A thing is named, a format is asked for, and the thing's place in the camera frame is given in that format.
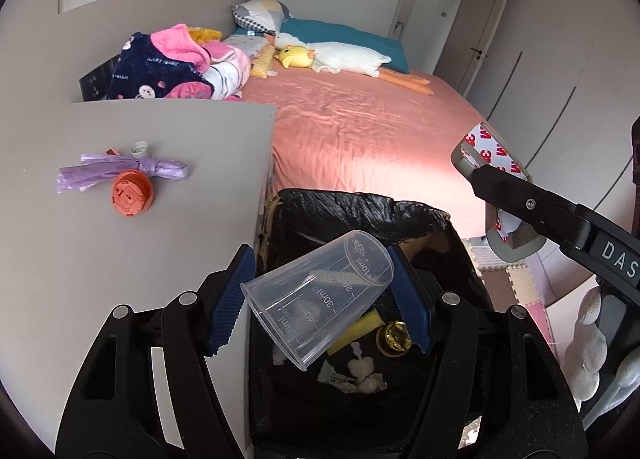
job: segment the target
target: red and white sticker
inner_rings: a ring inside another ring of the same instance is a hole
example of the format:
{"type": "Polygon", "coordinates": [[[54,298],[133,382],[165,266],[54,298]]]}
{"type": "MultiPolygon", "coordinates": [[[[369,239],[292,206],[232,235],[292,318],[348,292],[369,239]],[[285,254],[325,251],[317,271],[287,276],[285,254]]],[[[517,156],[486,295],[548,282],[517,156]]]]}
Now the red and white sticker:
{"type": "MultiPolygon", "coordinates": [[[[497,140],[491,135],[482,124],[477,124],[471,132],[466,134],[465,141],[473,147],[480,157],[487,163],[503,172],[509,172],[520,179],[526,179],[527,176],[522,168],[511,158],[503,146],[500,146],[497,140]]],[[[476,168],[479,168],[478,162],[465,150],[462,155],[476,168]]],[[[503,242],[509,241],[509,234],[518,229],[522,221],[504,210],[497,211],[497,219],[494,224],[495,230],[498,232],[503,242]]]]}

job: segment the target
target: plastic measuring cup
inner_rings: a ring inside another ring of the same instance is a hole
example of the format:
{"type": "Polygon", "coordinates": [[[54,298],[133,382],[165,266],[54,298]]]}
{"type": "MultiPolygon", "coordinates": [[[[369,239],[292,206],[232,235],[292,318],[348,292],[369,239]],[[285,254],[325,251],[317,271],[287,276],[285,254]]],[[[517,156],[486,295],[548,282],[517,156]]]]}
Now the plastic measuring cup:
{"type": "Polygon", "coordinates": [[[356,230],[241,286],[262,327],[306,371],[393,277],[385,247],[356,230]]]}

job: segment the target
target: gray tabletop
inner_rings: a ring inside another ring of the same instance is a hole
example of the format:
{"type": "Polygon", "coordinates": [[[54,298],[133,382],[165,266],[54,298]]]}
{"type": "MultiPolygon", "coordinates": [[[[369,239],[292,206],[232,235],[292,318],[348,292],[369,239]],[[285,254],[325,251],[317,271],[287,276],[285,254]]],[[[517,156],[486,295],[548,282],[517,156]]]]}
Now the gray tabletop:
{"type": "MultiPolygon", "coordinates": [[[[272,106],[199,100],[78,103],[0,116],[0,379],[51,448],[66,397],[95,336],[120,303],[164,307],[254,245],[271,162],[272,106]],[[146,140],[187,163],[187,180],[154,178],[150,210],[123,217],[111,184],[56,193],[56,169],[81,153],[146,140]]],[[[243,308],[209,370],[236,439],[246,444],[243,308]]],[[[161,420],[180,442],[161,350],[154,352],[161,420]]]]}

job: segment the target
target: orange bottle lid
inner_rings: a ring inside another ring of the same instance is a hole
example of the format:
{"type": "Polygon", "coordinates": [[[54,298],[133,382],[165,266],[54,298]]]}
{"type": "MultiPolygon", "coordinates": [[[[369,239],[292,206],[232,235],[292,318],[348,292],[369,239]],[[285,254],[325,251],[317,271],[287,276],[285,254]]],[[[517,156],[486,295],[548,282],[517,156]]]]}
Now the orange bottle lid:
{"type": "Polygon", "coordinates": [[[154,186],[139,170],[126,170],[119,174],[111,189],[113,207],[124,216],[141,214],[154,201],[154,186]]]}

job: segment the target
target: pink bedsheet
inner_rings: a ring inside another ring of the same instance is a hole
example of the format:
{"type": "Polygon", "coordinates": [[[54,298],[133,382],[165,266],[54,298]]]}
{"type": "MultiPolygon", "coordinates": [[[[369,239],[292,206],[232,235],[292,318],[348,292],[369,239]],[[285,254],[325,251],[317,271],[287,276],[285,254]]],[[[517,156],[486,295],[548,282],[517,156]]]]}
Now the pink bedsheet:
{"type": "Polygon", "coordinates": [[[484,202],[450,153],[482,116],[435,76],[424,96],[370,76],[278,68],[244,99],[278,107],[273,192],[366,192],[442,209],[460,237],[484,233],[484,202]]]}

